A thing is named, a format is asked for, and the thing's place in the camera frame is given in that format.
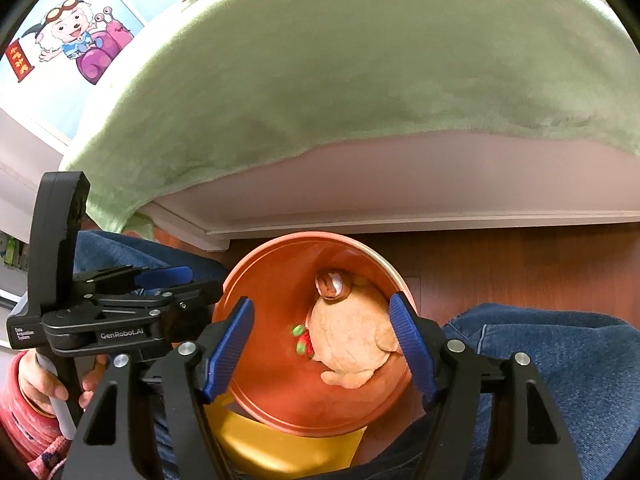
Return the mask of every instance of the yellow stool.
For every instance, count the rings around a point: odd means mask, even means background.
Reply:
[[[227,457],[256,478],[291,480],[349,467],[366,428],[341,436],[308,438],[269,428],[228,410],[231,394],[205,406],[209,426]]]

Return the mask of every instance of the blue jeans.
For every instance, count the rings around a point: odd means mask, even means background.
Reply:
[[[194,277],[223,279],[217,262],[146,240],[81,232],[76,272],[115,265],[191,266]],[[507,358],[530,355],[564,415],[584,480],[602,480],[620,460],[640,428],[640,332],[604,314],[553,312],[482,304],[444,326],[479,354]],[[490,423],[491,398],[482,396],[466,478],[478,477]],[[427,414],[413,423],[372,462],[314,476],[314,480],[408,480],[433,423]],[[156,438],[169,480],[178,478],[162,410]]]

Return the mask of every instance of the silver bolt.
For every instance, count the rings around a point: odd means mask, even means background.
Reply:
[[[531,358],[524,352],[518,352],[515,355],[515,359],[520,366],[527,366],[531,362]]]
[[[129,356],[126,355],[126,354],[116,355],[116,358],[113,360],[113,365],[116,368],[122,368],[123,366],[126,366],[127,364],[129,364]]]
[[[465,344],[460,339],[452,339],[447,343],[447,348],[456,354],[465,351]]]
[[[196,343],[192,343],[191,341],[187,341],[186,343],[182,343],[178,346],[178,353],[180,355],[191,355],[196,351]]]

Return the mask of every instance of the brown wooden floor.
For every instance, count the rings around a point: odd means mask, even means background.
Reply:
[[[640,224],[356,238],[405,277],[421,315],[441,324],[476,304],[496,302],[603,312],[640,328]],[[214,257],[232,267],[262,241],[235,240]],[[422,413],[419,395],[408,388],[390,412],[367,428],[354,463],[376,456]]]

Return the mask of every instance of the red banner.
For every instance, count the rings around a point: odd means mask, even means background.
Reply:
[[[18,78],[18,83],[22,81],[27,74],[31,73],[33,70],[33,65],[29,63],[29,60],[24,55],[24,51],[20,46],[20,42],[15,40],[7,50],[4,51],[6,58],[9,60],[11,64],[11,68],[14,69],[15,76]]]

